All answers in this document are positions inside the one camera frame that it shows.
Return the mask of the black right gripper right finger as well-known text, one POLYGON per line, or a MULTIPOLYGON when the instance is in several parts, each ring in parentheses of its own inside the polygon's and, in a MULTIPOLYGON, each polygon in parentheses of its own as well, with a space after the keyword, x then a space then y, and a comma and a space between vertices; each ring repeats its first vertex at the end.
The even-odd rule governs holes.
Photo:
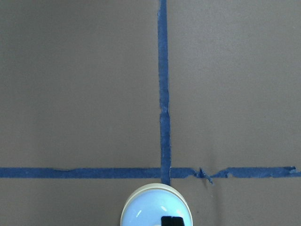
POLYGON ((172 217, 173 226, 184 226, 184 220, 182 217, 172 217))

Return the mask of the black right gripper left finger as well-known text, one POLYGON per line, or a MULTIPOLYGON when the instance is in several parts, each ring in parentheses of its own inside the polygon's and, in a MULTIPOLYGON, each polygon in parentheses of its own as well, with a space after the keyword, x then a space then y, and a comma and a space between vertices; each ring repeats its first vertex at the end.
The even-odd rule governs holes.
POLYGON ((173 220, 171 216, 162 216, 161 217, 161 225, 162 226, 172 226, 173 220))

